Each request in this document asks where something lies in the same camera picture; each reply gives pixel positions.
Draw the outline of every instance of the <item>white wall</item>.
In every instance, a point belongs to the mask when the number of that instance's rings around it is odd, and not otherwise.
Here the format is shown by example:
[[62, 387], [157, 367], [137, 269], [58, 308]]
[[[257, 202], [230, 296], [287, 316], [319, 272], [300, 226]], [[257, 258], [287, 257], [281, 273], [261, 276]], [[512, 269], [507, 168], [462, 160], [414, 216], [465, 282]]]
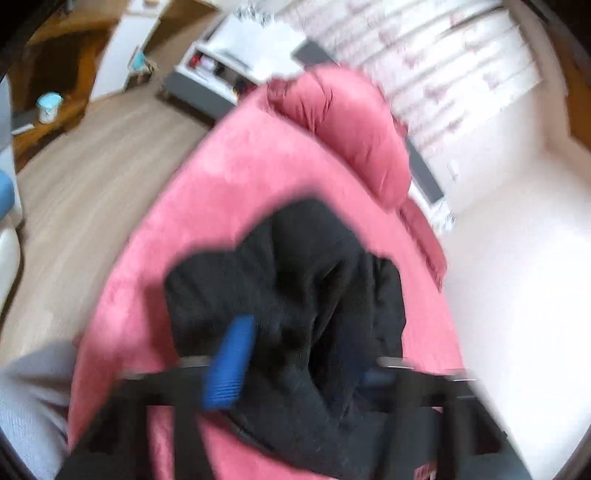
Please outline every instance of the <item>white wall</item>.
[[545, 26], [520, 0], [505, 0], [505, 3], [530, 42], [544, 78], [539, 108], [546, 147], [559, 154], [577, 175], [586, 178], [591, 184], [591, 155], [578, 140], [570, 136], [569, 113], [565, 101], [568, 86]]
[[[544, 86], [537, 86], [427, 160], [454, 213], [515, 178], [545, 151], [544, 96]], [[460, 174], [457, 181], [448, 170], [451, 161]]]
[[444, 247], [465, 364], [549, 480], [591, 424], [591, 190], [538, 160], [460, 214]]

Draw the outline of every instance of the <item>white chair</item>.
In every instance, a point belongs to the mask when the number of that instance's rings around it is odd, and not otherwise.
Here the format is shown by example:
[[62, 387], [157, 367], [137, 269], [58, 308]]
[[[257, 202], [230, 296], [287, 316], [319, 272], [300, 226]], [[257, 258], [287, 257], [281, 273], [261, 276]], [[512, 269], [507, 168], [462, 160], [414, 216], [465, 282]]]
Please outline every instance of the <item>white chair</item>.
[[[10, 86], [8, 79], [0, 82], [0, 172], [4, 182], [0, 182], [0, 188], [7, 185], [8, 177], [14, 188], [14, 201], [11, 208], [3, 218], [0, 218], [0, 312], [4, 308], [8, 293], [18, 273], [21, 262], [21, 249], [18, 243], [15, 228], [22, 221], [21, 199], [17, 188], [17, 175], [14, 168], [14, 155], [12, 153], [11, 135], [12, 111], [10, 106]], [[0, 205], [0, 212], [6, 208]]]

